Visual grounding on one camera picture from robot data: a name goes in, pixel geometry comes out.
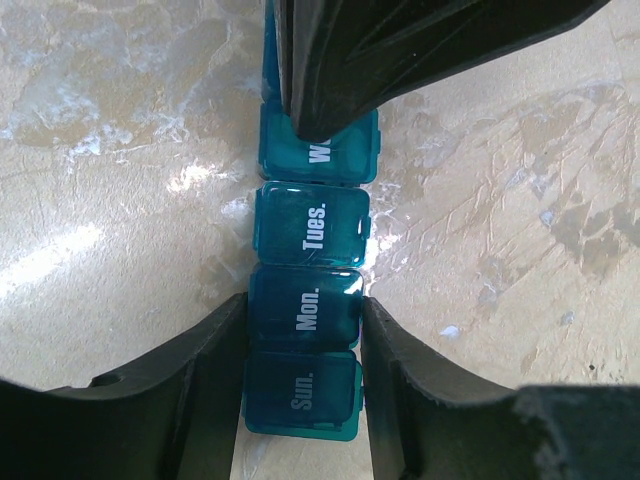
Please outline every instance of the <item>pill box compartment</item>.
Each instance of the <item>pill box compartment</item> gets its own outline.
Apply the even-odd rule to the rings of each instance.
[[[259,265],[249,282],[249,336],[261,350],[356,346],[364,281],[355,270]]]
[[[362,406],[362,368],[353,352],[249,356],[243,414],[252,432],[349,441]]]
[[[370,228],[364,190],[267,182],[256,195],[253,244],[264,264],[360,267]]]
[[[266,179],[341,186],[375,179],[380,153],[377,111],[321,144],[296,137],[279,99],[264,104],[260,112],[258,159]]]

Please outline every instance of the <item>pill organizer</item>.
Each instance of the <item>pill organizer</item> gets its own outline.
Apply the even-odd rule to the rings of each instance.
[[[350,350],[360,334],[363,284],[355,270],[259,266],[249,282],[252,347]]]
[[[256,195],[253,245],[264,264],[359,267],[371,221],[357,188],[267,182]]]
[[[252,352],[247,360],[243,414],[252,432],[349,441],[362,406],[353,352]]]
[[[258,162],[265,178],[344,186],[375,179],[380,153],[377,111],[321,144],[296,137],[279,100],[265,103],[260,112]]]

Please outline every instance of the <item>blue plastic lid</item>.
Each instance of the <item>blue plastic lid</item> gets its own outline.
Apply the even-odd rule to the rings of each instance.
[[[364,190],[267,182],[256,195],[253,244],[265,264],[359,267],[370,226]]]
[[[252,432],[349,441],[362,405],[362,368],[353,352],[249,355],[243,411]]]
[[[263,350],[347,351],[360,336],[355,270],[260,266],[249,282],[249,337]]]
[[[280,70],[278,68],[278,40],[273,0],[267,0],[264,11],[264,51],[262,54],[262,99],[280,100]]]
[[[258,161],[267,179],[348,186],[370,183],[376,178],[379,153],[375,110],[322,144],[296,137],[279,100],[260,110]]]

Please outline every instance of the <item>tan stone surface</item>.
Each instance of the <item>tan stone surface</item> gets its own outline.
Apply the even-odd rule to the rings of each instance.
[[[640,10],[380,109],[368,290],[507,386],[640,381]],[[257,0],[0,0],[0,375],[83,386],[246,289]],[[370,479],[240,426],[234,479]]]

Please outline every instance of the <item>black plastic object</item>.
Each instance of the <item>black plastic object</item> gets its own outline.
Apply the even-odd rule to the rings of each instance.
[[[0,381],[0,478],[227,480],[246,317],[236,295],[88,388]],[[374,299],[362,361],[375,480],[640,479],[640,388],[513,392],[412,337]]]
[[[247,296],[96,377],[36,392],[0,381],[0,478],[227,480],[240,412]]]
[[[322,142],[400,94],[569,30],[608,0],[275,0],[281,90]]]
[[[640,479],[640,388],[510,391],[453,364],[366,299],[376,480]]]

